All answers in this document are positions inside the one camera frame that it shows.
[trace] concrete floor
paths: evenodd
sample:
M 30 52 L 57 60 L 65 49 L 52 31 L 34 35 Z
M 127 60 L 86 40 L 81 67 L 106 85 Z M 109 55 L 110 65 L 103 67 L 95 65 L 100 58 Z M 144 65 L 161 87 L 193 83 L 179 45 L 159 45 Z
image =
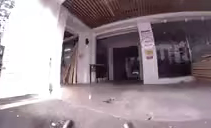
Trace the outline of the concrete floor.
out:
M 135 128 L 211 128 L 211 83 L 66 87 L 62 101 L 1 110 L 0 128 L 48 128 L 66 119 L 76 128 L 121 128 L 129 121 Z

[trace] dark doorway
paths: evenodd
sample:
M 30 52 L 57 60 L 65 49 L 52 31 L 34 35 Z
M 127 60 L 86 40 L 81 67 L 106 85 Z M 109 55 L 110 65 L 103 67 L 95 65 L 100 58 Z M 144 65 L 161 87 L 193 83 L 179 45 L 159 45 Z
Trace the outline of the dark doorway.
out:
M 138 47 L 131 46 L 113 49 L 114 80 L 139 80 Z

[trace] column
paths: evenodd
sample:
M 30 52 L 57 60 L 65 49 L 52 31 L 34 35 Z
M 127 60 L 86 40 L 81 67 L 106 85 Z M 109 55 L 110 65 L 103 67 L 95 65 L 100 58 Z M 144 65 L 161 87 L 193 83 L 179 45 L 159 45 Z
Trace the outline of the column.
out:
M 155 41 L 150 23 L 138 23 L 144 84 L 158 82 L 158 64 Z

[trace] ceiling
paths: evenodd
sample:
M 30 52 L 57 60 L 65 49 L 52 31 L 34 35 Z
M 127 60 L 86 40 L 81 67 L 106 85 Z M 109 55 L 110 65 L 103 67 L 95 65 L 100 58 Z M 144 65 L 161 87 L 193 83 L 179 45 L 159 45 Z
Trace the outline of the ceiling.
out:
M 66 0 L 63 5 L 91 28 L 158 13 L 211 11 L 211 0 Z

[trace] pavement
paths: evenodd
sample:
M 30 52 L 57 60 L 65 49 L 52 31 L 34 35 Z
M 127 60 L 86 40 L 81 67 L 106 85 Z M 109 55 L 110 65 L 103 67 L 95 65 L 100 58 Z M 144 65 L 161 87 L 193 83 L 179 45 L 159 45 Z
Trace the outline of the pavement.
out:
M 211 83 L 96 84 L 63 88 L 61 100 L 0 110 L 0 128 L 211 128 Z

